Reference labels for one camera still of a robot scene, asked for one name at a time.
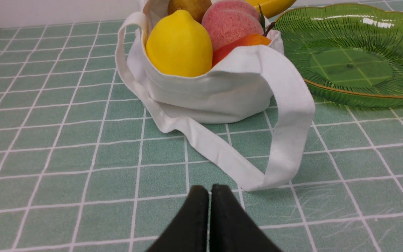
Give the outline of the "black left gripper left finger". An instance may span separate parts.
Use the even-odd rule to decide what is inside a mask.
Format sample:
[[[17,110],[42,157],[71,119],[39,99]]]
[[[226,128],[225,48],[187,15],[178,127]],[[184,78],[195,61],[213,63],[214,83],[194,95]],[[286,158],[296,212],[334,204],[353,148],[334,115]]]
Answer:
[[[147,251],[205,252],[208,203],[208,191],[201,185],[192,186],[179,212]]]

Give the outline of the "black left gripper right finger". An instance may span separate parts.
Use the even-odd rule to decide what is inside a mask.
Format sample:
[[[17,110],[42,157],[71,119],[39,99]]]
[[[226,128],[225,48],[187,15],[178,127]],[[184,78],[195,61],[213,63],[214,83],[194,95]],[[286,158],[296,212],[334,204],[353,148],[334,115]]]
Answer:
[[[211,190],[211,252],[281,252],[243,210],[228,185]]]

